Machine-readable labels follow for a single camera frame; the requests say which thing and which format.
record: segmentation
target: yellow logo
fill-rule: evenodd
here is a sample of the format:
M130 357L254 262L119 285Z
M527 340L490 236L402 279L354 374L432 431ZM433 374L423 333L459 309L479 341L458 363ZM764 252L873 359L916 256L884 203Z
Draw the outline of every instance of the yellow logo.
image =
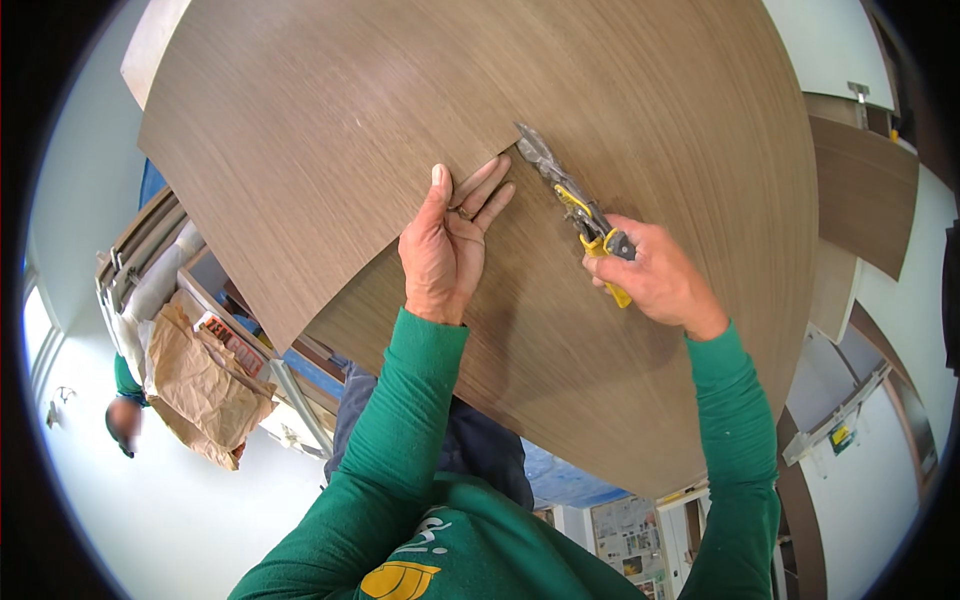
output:
M416 600L423 596L438 566L390 561L367 573L360 589L381 600Z

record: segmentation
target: window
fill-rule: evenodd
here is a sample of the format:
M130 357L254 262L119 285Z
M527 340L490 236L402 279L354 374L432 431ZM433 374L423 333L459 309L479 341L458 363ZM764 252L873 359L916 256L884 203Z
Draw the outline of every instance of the window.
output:
M31 371L53 328L47 307L43 305L43 298L40 297L40 290L34 286L23 305L23 342L27 352L27 366Z
M23 352L31 386L37 392L43 385L63 336L47 308L39 274L29 260L25 262L23 275Z

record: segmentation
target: hand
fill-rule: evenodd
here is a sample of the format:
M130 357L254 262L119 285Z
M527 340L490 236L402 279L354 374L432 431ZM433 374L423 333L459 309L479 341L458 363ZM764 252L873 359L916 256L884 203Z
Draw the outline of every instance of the hand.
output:
M453 191L450 171L433 168L433 186L420 212L400 234L400 260L406 274L408 312L427 321L459 325L480 282L484 233L514 196L506 183L487 198L510 170L510 158L498 156Z
M730 318L720 300L666 229L620 215L607 215L607 219L634 243L636 260L584 256L593 285L620 286L646 316L663 324L683 325L691 340L712 340L727 330Z

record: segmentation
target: finger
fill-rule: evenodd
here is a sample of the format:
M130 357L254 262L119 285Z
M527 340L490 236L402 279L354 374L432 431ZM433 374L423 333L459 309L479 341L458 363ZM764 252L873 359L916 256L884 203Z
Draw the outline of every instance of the finger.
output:
M627 237L634 245L639 244L640 240L643 239L643 235L646 233L647 229L653 227L652 225L641 223L640 221L628 219L623 215L612 213L604 216L607 217L607 221L609 221L613 227L618 228L626 233Z
M480 185L477 185L476 189L470 192L464 199L463 204L461 204L463 210L472 214L483 208L487 198L490 197L490 194L493 193L496 186L503 181L503 178L506 177L507 171L510 170L510 163L509 156L501 156L499 162L496 163L496 168L493 169L490 175L481 181Z
M473 224L480 228L481 233L487 232L496 215L500 214L500 212L507 207L507 204L510 203L510 200L513 199L514 192L516 192L516 185L512 181L508 181L503 187L497 190L497 192L493 194L493 197L490 198L490 201L480 209L480 212L478 212L477 216L473 219Z
M450 192L452 183L450 182L450 171L445 165L438 164L433 167L432 172L433 185L430 191L426 193L426 200L420 207L420 212L414 218L414 224L419 227L428 227L442 223L446 208L450 203Z
M636 276L631 264L619 256L584 256L584 267L591 275L620 287Z
M493 172L493 169L496 168L496 165L499 162L500 156L494 156L487 161L487 164L477 169L476 173L463 180L463 182L461 182L460 185L453 190L453 199L450 200L450 205L456 207L462 204L464 198L467 197L467 194L475 190L478 185L483 183L484 180L490 176L490 173Z

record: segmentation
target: newspaper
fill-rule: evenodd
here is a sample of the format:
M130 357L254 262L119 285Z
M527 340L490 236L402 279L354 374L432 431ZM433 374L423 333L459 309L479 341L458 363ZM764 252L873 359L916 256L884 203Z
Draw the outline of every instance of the newspaper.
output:
M596 555L650 600L666 600L654 501L635 495L590 509Z
M250 344L247 344L243 338L234 333L220 317L214 315L209 310L206 311L204 315L193 324L193 330L200 331L201 327L205 327L214 337L223 342L229 351L233 352L233 357L236 358L240 366L247 372L247 375L256 377L257 374L260 373L260 370L263 369L265 363L264 357L253 349Z

